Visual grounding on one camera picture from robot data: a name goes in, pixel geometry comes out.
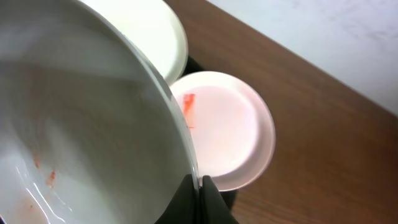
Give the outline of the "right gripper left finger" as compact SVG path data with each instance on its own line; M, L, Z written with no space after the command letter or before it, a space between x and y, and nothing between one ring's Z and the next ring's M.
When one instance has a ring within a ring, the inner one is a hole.
M194 224L197 195L191 174L187 174L172 197L164 213L155 224Z

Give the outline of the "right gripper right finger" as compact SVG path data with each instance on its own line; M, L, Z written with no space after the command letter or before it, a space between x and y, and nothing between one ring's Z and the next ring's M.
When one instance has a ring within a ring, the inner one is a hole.
M220 192L211 177L202 178L201 222L204 224L238 224L232 215L237 190Z

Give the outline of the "pale blue plate front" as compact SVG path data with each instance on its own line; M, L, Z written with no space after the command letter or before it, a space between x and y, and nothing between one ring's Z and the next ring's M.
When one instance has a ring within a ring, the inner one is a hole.
M80 1L1 2L1 222L155 223L193 146L154 66Z

